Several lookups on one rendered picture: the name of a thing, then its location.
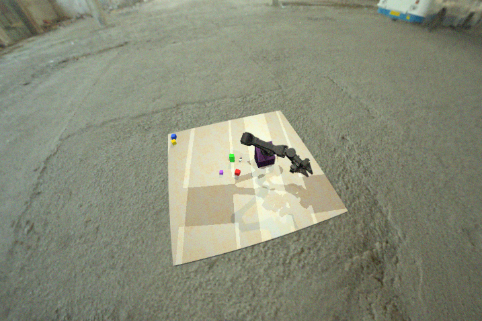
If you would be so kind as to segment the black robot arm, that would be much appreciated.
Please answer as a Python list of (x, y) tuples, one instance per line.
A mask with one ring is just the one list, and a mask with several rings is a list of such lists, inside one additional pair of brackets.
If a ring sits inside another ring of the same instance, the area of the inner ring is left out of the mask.
[[(258, 137), (255, 137), (252, 133), (250, 132), (245, 132), (243, 133), (241, 137), (241, 143), (247, 146), (255, 146), (257, 148), (261, 149), (261, 153), (263, 155), (267, 156), (273, 156), (274, 154), (277, 154), (277, 156), (284, 158), (287, 156), (290, 161), (296, 156), (296, 150), (294, 148), (288, 148), (287, 145), (274, 145), (269, 142), (266, 142), (264, 140), (260, 140)], [(291, 173), (294, 174), (295, 169), (299, 166), (298, 163), (293, 161), (293, 165), (290, 166), (290, 171)]]

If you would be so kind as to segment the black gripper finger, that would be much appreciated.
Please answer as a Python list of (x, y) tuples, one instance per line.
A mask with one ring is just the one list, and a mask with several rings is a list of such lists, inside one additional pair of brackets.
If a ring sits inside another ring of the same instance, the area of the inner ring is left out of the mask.
[(306, 172), (306, 170), (304, 169), (301, 169), (298, 173), (301, 173), (301, 174), (304, 174), (306, 177), (308, 177), (308, 173)]
[(303, 169), (306, 170), (307, 172), (310, 172), (310, 174), (313, 174), (310, 162), (307, 165), (305, 165)]

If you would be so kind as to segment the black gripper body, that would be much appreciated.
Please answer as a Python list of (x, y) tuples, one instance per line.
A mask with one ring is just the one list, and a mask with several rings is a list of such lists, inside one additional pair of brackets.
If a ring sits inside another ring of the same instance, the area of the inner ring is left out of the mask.
[(291, 163), (296, 162), (299, 164), (299, 166), (297, 167), (297, 169), (295, 169), (295, 173), (296, 172), (299, 172), (303, 167), (305, 167), (305, 165), (307, 165), (309, 163), (309, 159), (306, 158), (305, 160), (302, 160), (299, 155), (296, 155), (292, 160), (291, 160)]

